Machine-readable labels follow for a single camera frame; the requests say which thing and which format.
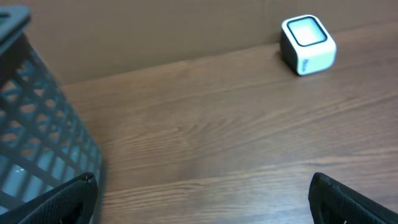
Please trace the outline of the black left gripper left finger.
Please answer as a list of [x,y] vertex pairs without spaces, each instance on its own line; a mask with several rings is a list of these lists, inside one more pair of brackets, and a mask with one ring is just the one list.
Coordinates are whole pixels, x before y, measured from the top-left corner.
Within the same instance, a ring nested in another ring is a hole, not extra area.
[[84,172],[68,182],[1,215],[1,224],[89,223],[98,198],[94,173]]

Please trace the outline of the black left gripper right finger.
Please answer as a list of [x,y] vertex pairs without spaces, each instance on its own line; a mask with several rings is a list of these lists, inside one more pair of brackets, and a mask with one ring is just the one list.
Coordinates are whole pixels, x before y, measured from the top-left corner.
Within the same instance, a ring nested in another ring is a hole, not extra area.
[[314,224],[397,224],[397,213],[321,172],[314,173],[308,201]]

